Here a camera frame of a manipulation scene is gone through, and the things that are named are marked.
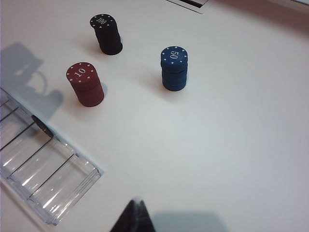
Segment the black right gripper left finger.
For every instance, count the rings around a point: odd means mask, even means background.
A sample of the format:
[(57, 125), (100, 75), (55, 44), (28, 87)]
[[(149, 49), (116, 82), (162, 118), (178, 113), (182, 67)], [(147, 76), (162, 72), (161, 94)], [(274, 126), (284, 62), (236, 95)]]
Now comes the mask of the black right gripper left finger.
[(124, 208), (111, 232), (137, 232), (142, 200), (132, 199)]

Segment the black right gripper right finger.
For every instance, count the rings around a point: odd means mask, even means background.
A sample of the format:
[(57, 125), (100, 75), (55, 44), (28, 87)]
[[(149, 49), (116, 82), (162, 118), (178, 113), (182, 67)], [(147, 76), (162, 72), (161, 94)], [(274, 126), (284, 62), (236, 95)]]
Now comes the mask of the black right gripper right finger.
[(139, 202), (137, 232), (155, 232), (154, 225), (143, 200)]

